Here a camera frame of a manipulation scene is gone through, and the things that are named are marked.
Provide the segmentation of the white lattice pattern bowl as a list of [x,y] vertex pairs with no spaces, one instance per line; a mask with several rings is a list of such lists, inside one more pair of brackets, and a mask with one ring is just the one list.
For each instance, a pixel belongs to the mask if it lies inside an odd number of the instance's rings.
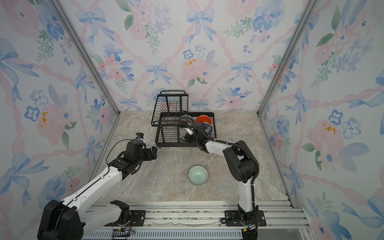
[[182,115],[179,118],[179,122],[181,122],[182,124],[193,125],[195,121],[190,115]]

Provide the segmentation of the aluminium rail frame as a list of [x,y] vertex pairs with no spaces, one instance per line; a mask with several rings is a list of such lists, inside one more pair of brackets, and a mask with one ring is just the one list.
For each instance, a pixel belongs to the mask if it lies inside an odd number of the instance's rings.
[[288,201],[261,201],[256,225],[241,222],[235,202],[130,203],[128,222],[119,207],[94,204],[81,217],[84,232],[66,240],[312,240],[304,211]]

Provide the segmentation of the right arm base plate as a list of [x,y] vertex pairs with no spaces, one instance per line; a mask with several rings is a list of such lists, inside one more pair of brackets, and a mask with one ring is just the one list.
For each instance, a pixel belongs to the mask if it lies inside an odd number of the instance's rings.
[[225,211],[221,224],[227,227],[266,227],[266,217],[261,210],[244,213],[242,211]]

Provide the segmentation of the pale green celadon bowl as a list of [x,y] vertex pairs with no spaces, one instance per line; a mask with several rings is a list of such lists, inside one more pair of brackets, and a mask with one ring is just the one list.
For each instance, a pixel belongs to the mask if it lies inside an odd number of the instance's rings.
[[208,177],[208,171],[202,166],[193,166],[188,172],[189,181],[197,186],[205,184]]

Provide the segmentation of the corner aluminium post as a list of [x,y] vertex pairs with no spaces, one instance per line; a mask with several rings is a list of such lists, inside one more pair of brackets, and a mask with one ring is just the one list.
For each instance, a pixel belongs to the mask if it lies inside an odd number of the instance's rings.
[[54,13],[58,15],[58,18],[63,24],[63,26],[65,27],[65,29],[68,31],[78,53],[81,56],[81,59],[83,60],[85,66],[87,67],[92,77],[94,78],[97,86],[99,87],[101,93],[104,95],[107,103],[112,107],[113,112],[118,116],[120,114],[120,111],[118,110],[114,99],[112,98],[110,92],[108,91],[106,84],[101,79],[97,71],[97,68],[92,61],[91,56],[89,55],[85,45],[82,43],[80,35],[76,31],[62,3],[57,0],[48,1],[48,3],[52,7]]
[[291,57],[294,54],[294,51],[296,50],[296,47],[298,45],[298,41],[300,40],[301,35],[303,34],[305,28],[308,25],[308,22],[310,21],[310,18],[313,15],[313,12],[314,12],[314,9],[317,5],[317,2],[318,1],[316,1],[316,0],[310,0],[310,1],[308,1],[307,6],[305,7],[303,14],[300,18],[299,24],[297,25],[297,28],[294,31],[292,39],[291,39],[290,43],[287,45],[287,49],[286,49],[285,53],[283,54],[282,62],[280,64],[280,66],[278,67],[277,72],[276,72],[275,76],[273,77],[273,79],[272,79],[272,81],[271,81],[271,83],[267,89],[266,95],[263,98],[263,101],[259,107],[259,110],[257,111],[259,118],[266,111],[269,100],[270,100],[271,96],[273,95],[273,92],[280,81],[280,77],[283,75],[283,71],[285,70],[285,67],[288,66],[288,63],[290,62]]

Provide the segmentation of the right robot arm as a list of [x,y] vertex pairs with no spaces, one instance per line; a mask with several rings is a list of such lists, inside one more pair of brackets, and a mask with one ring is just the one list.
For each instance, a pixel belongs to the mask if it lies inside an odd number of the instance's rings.
[[260,173],[260,165],[252,151],[244,141],[236,143],[218,140],[206,135],[206,131],[194,126],[185,128],[185,138],[196,143],[199,149],[208,154],[216,154],[225,158],[232,177],[238,181],[239,202],[238,216],[245,227],[243,233],[249,239],[256,240],[262,216],[255,199],[255,181]]

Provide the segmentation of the orange plastic bowl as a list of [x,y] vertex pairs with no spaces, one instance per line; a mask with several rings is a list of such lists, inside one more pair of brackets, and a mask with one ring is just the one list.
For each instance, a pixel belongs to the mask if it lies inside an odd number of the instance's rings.
[[206,123],[206,124],[209,124],[211,125],[212,124],[212,120],[209,116],[207,115],[200,115],[197,117],[196,119],[196,122],[202,122],[202,123]]

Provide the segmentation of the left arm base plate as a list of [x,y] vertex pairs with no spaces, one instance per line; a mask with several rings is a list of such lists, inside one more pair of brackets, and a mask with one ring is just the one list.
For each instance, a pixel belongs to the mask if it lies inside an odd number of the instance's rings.
[[130,210],[122,213],[117,221],[106,224],[105,227],[142,227],[146,218],[145,210]]

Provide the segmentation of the blue floral ceramic bowl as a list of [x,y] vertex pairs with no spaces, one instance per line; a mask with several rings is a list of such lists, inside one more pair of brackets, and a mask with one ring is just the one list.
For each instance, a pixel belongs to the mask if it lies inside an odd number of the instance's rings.
[[203,123],[203,125],[204,125],[204,128],[205,128],[206,134],[209,136],[212,133],[212,131],[213,131],[212,126],[209,123]]

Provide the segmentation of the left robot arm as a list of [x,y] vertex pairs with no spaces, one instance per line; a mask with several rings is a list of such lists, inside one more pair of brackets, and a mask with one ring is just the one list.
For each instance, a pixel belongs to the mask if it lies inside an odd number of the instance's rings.
[[111,201],[107,206],[88,212],[89,208],[109,189],[126,177],[135,174],[145,161],[157,159],[157,147],[147,148],[143,139],[128,140],[121,152],[107,167],[80,190],[61,201],[52,200],[43,210],[37,238],[39,240],[80,240],[108,224],[122,228],[134,217],[130,206]]

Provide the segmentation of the right corner aluminium post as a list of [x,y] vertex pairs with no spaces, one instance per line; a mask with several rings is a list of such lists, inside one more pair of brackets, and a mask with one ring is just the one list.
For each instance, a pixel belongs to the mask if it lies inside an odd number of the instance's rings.
[[290,62],[291,57],[294,54],[294,51],[296,50],[296,47],[298,45],[298,41],[300,40],[301,35],[303,34],[305,28],[308,25],[308,22],[310,21],[310,18],[313,15],[313,12],[314,12],[314,9],[317,5],[317,2],[318,1],[316,1],[316,0],[310,0],[310,1],[308,1],[307,6],[305,7],[303,14],[300,18],[299,24],[297,25],[297,28],[294,31],[292,39],[291,39],[290,43],[287,45],[287,49],[286,49],[285,53],[283,54],[282,62],[280,64],[280,66],[278,67],[277,72],[276,72],[275,76],[273,77],[273,79],[272,79],[272,81],[271,81],[271,83],[267,89],[266,95],[263,98],[263,101],[259,107],[259,110],[257,111],[259,118],[266,111],[269,100],[270,100],[271,96],[273,95],[273,92],[280,81],[280,77],[283,75],[283,71],[285,70],[285,67],[288,66],[288,63]]

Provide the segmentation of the left corner aluminium post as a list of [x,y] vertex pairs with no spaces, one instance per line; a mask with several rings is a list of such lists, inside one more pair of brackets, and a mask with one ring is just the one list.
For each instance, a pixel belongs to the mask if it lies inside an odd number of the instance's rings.
[[97,86],[99,87],[101,93],[104,95],[107,103],[112,107],[113,112],[118,116],[120,114],[120,111],[118,110],[114,99],[112,98],[110,92],[108,91],[106,84],[101,79],[97,71],[97,68],[92,61],[91,56],[89,55],[85,45],[82,43],[80,35],[76,31],[62,3],[57,0],[48,1],[48,3],[52,7],[54,13],[58,15],[58,18],[63,24],[63,26],[65,27],[65,29],[68,31],[78,53],[81,56],[81,59],[83,60],[85,66],[87,67],[92,77],[94,78]]

